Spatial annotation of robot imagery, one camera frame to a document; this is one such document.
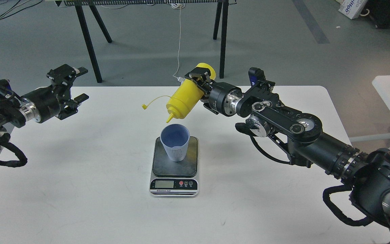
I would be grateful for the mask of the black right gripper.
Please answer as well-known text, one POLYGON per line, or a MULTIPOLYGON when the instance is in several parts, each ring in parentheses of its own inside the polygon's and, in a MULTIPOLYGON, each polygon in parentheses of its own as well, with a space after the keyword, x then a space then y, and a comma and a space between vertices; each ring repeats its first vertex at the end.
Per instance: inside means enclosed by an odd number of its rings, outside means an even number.
POLYGON ((196 67, 185 75, 189 80, 189 95, 199 98, 203 106, 215 113, 231 117, 243 97, 241 88, 226 82, 215 82, 216 72, 211 67, 196 67))

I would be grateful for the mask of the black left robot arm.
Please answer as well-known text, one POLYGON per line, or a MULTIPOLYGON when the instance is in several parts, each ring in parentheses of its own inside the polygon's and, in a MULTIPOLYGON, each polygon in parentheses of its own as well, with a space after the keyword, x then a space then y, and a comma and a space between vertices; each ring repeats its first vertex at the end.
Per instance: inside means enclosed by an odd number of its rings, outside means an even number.
POLYGON ((0 79, 0 166, 17 168, 27 164, 27 157, 10 142, 4 125, 10 123, 20 128, 30 120, 43 123, 51 117, 63 120, 76 114, 79 105, 89 97, 83 93, 72 99, 71 87, 77 77, 87 72, 84 67, 61 65, 48 72, 49 86, 23 96, 12 90, 8 79, 0 79))

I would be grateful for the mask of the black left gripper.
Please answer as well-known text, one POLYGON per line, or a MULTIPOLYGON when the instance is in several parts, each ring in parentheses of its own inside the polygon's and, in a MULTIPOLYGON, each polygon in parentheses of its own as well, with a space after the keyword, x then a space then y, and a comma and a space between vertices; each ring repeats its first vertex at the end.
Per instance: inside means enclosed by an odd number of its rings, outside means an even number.
POLYGON ((43 123, 51 117, 64 120, 78 112, 82 102, 89 99, 85 93, 71 99, 71 87, 74 80, 88 73, 84 67, 73 68, 63 64, 51 69, 47 77, 51 80, 48 87, 39 87, 21 96, 21 112, 26 121, 34 120, 43 123))

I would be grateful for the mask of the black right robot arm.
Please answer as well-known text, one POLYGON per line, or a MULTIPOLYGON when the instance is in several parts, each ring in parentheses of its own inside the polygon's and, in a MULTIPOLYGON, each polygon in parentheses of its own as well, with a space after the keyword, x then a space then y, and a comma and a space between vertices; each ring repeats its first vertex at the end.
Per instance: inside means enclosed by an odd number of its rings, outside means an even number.
POLYGON ((390 150, 367 154, 323 132, 313 114, 285 106, 275 83, 260 68, 248 71, 251 87, 242 92, 226 82, 215 82, 206 68, 194 68, 186 78, 201 91, 204 107, 227 117, 245 118, 235 128, 249 135, 257 150, 282 164, 310 168, 317 165, 342 182, 323 192, 333 214, 350 226, 375 221, 390 228, 390 150))

